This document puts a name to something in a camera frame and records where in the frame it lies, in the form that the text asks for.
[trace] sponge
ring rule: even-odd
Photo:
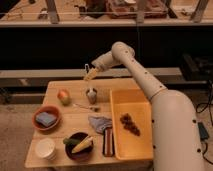
[[[52,115],[52,114],[49,114],[47,112],[42,112],[42,113],[39,113],[37,116],[36,116],[36,121],[38,123],[41,123],[42,125],[44,125],[45,127],[49,127],[51,126],[52,124],[54,124],[56,122],[56,116]]]

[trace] small bowl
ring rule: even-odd
[[[47,112],[49,114],[54,115],[56,117],[55,123],[50,125],[49,127],[45,127],[41,123],[37,122],[36,116],[38,114],[42,113],[42,112]],[[33,122],[33,126],[35,127],[35,129],[40,130],[40,131],[47,131],[47,130],[54,128],[59,123],[60,119],[61,119],[61,115],[60,115],[60,112],[59,112],[57,107],[55,107],[55,106],[42,106],[33,114],[32,122]]]
[[[53,160],[56,157],[55,142],[51,138],[41,139],[35,146],[37,157],[46,160]]]
[[[82,141],[87,136],[88,136],[87,133],[78,132],[78,133],[73,134],[70,138]],[[71,145],[71,144],[65,145],[65,151],[66,151],[67,156],[70,159],[78,161],[78,162],[85,161],[85,160],[88,160],[90,155],[91,155],[91,152],[92,152],[92,149],[93,149],[93,141],[92,141],[91,146],[89,146],[89,147],[87,147],[87,148],[85,148],[82,151],[77,152],[77,153],[72,153],[72,149],[74,147],[75,147],[75,145]]]

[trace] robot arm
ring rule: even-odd
[[[183,93],[168,90],[134,59],[122,42],[92,62],[98,71],[123,64],[152,106],[155,171],[204,171],[195,109]]]

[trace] food item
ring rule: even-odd
[[[84,138],[80,143],[78,143],[72,149],[72,153],[80,152],[80,151],[84,150],[85,148],[91,146],[92,145],[92,140],[93,140],[93,137],[87,136],[86,138]]]
[[[57,97],[64,106],[69,105],[71,102],[70,94],[66,89],[59,90]]]
[[[140,136],[140,130],[132,121],[132,118],[128,113],[123,114],[120,118],[120,121],[124,125],[124,129],[129,130],[134,135]]]
[[[98,75],[99,70],[97,68],[92,68],[89,70],[87,75],[84,77],[84,81],[90,81]]]
[[[65,145],[77,145],[80,143],[80,140],[74,139],[74,138],[64,138],[63,143]]]

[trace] orange tray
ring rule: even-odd
[[[110,92],[115,156],[120,160],[152,160],[151,105],[139,89]],[[120,118],[128,113],[140,129],[136,136],[123,128]]]

